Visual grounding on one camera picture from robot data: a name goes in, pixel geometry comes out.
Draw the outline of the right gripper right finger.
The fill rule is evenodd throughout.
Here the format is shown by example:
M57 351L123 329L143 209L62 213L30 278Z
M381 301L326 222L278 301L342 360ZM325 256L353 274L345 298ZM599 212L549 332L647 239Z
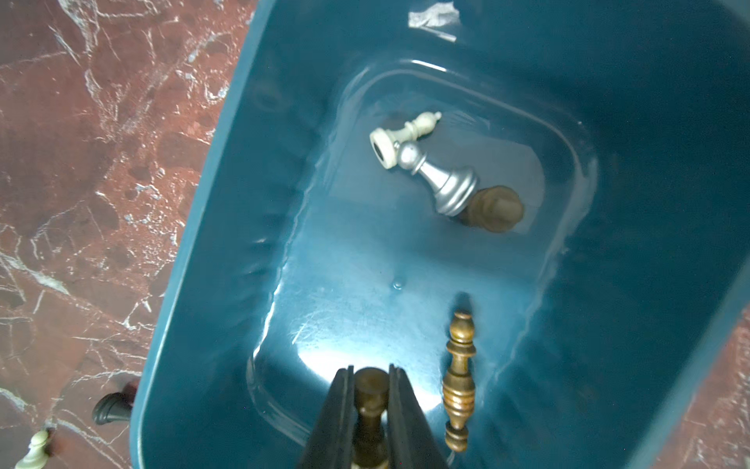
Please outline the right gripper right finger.
M389 367L388 465L390 468L447 468L406 372Z

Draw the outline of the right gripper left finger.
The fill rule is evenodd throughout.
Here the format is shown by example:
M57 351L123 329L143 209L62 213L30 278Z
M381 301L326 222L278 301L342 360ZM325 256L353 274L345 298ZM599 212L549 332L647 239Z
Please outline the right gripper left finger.
M355 430L355 373L353 367L337 371L318 421L305 445L300 469L350 469Z

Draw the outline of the dark brown wooden piece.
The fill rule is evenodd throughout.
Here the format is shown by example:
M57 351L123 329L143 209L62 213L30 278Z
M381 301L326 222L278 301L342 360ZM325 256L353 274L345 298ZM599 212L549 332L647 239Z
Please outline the dark brown wooden piece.
M366 367L355 373L357 423L353 438L353 466L383 468L388 451L382 414L389 403L389 375L382 369Z

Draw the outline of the brown wooden bishop piece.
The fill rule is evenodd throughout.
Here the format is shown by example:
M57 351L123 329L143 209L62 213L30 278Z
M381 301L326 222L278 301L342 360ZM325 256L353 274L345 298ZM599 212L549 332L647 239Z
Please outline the brown wooden bishop piece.
M477 353L475 332L470 313L454 313L446 344L451 362L443 377L443 407L448 416L445 443L455 453L464 453L468 447L467 423L475 411L476 384L470 370L470 361Z

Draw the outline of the brown wooden pawn base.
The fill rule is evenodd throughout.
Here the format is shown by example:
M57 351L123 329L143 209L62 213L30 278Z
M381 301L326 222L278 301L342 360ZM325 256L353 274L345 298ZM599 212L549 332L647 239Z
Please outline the brown wooden pawn base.
M502 234L521 222L523 215L525 209L518 194L506 186L495 186L474 193L459 220L467 227Z

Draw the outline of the silver metal pawn piece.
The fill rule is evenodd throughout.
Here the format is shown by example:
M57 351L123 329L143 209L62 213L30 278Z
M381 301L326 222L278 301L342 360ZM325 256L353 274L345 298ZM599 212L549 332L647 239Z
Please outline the silver metal pawn piece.
M456 217L466 208L479 183L473 168L447 170L436 166L415 142L402 144L396 161L411 176L420 176L428 184L437 213L446 217Z

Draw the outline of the cream white pawn piece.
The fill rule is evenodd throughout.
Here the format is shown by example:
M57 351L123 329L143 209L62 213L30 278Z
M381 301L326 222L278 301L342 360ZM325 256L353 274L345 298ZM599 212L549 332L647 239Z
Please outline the cream white pawn piece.
M398 164L398 149L405 142L415 142L421 137L432 133L443 114L421 113L416 119L406 121L400 130L377 128L369 134L372 150L378 161L390 170Z

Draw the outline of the teal plastic storage box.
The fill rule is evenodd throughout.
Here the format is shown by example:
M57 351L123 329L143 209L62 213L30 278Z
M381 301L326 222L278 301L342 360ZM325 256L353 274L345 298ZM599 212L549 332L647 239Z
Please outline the teal plastic storage box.
M369 134L506 186L437 213ZM647 468L749 301L745 1L262 1L131 421L137 468L291 468L341 367L402 367L437 443L456 307L458 468Z

